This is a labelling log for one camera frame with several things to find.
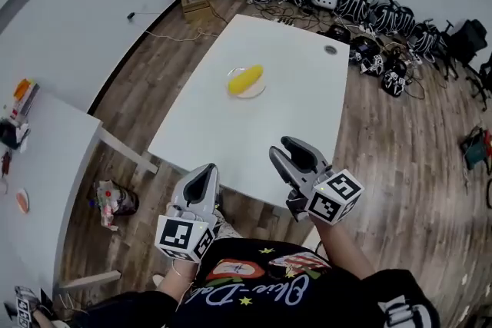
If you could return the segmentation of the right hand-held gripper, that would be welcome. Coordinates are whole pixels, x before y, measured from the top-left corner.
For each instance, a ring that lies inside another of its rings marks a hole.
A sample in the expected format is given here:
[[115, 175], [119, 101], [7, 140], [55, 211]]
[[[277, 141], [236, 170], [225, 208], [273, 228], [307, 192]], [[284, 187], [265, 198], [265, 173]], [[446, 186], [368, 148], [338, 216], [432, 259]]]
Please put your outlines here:
[[336, 224], [354, 208], [364, 186], [347, 170], [335, 173], [324, 155], [307, 142], [283, 136], [281, 144], [289, 152], [271, 146], [269, 158], [281, 179], [292, 187], [286, 205], [295, 220], [308, 215], [326, 224]]

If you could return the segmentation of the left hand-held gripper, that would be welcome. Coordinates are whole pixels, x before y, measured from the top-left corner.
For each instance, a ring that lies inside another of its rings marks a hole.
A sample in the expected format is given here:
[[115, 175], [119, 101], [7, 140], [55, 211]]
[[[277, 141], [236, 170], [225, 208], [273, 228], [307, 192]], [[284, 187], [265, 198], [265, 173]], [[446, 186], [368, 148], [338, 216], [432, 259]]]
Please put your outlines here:
[[158, 217], [155, 246], [167, 257], [200, 263], [216, 239], [219, 172], [204, 164], [176, 183], [173, 203]]

